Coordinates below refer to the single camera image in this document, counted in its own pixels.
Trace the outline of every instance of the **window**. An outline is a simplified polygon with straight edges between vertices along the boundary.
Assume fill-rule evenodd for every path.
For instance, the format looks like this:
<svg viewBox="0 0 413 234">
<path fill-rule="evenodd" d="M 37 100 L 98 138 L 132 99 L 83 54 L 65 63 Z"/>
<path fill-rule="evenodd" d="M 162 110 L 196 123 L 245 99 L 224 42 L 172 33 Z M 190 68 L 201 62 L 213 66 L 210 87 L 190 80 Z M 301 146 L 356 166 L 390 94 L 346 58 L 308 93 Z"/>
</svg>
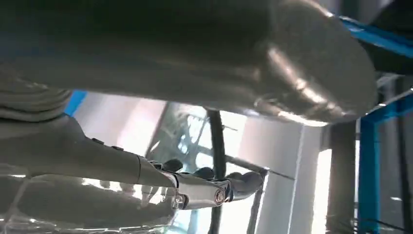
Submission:
<svg viewBox="0 0 413 234">
<path fill-rule="evenodd" d="M 236 157 L 241 143 L 246 117 L 221 111 L 224 127 L 225 153 Z M 212 142 L 207 112 L 199 106 L 169 103 L 159 129 L 147 154 L 150 160 L 165 162 L 179 159 L 184 172 L 195 172 L 203 167 L 213 167 Z M 226 163 L 226 174 L 250 170 L 232 162 Z M 222 233 L 245 233 L 251 216 L 254 196 L 223 205 Z M 179 211 L 168 234 L 205 234 L 211 223 L 211 208 Z"/>
</svg>

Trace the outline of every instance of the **white panel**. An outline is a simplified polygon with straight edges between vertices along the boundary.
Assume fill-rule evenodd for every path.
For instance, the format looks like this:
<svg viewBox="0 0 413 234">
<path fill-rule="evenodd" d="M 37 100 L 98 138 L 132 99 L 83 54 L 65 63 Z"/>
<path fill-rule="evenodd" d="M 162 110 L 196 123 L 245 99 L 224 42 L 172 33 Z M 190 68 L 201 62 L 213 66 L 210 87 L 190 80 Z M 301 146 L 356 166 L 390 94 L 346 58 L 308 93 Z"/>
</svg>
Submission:
<svg viewBox="0 0 413 234">
<path fill-rule="evenodd" d="M 270 174 L 259 213 L 256 234 L 286 234 L 294 182 Z"/>
<path fill-rule="evenodd" d="M 294 176 L 301 125 L 248 118 L 238 157 L 273 171 Z"/>
<path fill-rule="evenodd" d="M 75 118 L 87 137 L 144 155 L 164 107 L 164 101 L 88 93 Z"/>
<path fill-rule="evenodd" d="M 294 197 L 290 234 L 311 233 L 321 133 L 321 128 L 313 127 L 305 127 L 303 131 L 302 157 Z"/>
</svg>

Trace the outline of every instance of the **bolt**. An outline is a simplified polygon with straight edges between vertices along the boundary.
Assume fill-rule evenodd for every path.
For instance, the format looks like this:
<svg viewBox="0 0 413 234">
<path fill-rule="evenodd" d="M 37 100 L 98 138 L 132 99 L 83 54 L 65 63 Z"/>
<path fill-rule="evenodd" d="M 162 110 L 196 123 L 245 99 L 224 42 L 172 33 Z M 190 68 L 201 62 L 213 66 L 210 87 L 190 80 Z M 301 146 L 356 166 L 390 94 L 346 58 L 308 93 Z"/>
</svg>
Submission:
<svg viewBox="0 0 413 234">
<path fill-rule="evenodd" d="M 215 203 L 221 204 L 225 200 L 225 191 L 223 189 L 217 190 L 215 193 Z"/>
<path fill-rule="evenodd" d="M 184 196 L 178 195 L 175 200 L 177 203 L 184 203 Z"/>
</svg>

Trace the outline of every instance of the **transparent plastic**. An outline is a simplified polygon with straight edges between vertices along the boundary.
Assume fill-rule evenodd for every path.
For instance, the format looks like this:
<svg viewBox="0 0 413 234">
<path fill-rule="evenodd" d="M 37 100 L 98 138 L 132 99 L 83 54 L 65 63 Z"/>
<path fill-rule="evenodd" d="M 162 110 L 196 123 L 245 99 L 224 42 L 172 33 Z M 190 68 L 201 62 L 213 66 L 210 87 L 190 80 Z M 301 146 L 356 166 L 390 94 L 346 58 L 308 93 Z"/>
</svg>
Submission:
<svg viewBox="0 0 413 234">
<path fill-rule="evenodd" d="M 179 204 L 175 188 L 62 175 L 30 177 L 0 165 L 0 233 L 161 233 Z"/>
</svg>

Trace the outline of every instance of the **blue beam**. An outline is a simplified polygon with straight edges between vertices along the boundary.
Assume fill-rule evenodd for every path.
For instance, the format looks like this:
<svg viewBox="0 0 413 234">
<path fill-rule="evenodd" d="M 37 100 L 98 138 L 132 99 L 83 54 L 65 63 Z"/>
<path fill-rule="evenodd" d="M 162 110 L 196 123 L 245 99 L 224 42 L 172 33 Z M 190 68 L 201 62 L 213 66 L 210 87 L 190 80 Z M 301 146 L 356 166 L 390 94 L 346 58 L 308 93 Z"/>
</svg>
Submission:
<svg viewBox="0 0 413 234">
<path fill-rule="evenodd" d="M 339 17 L 354 38 L 382 47 L 394 53 L 413 58 L 413 42 L 395 34 L 367 26 L 347 17 Z"/>
<path fill-rule="evenodd" d="M 374 123 L 361 119 L 358 171 L 358 218 L 380 220 L 380 150 Z M 360 221 L 360 233 L 378 233 L 378 223 Z"/>
<path fill-rule="evenodd" d="M 72 97 L 70 98 L 70 101 L 66 106 L 65 113 L 69 116 L 73 116 L 85 97 L 85 91 L 73 91 Z"/>
</svg>

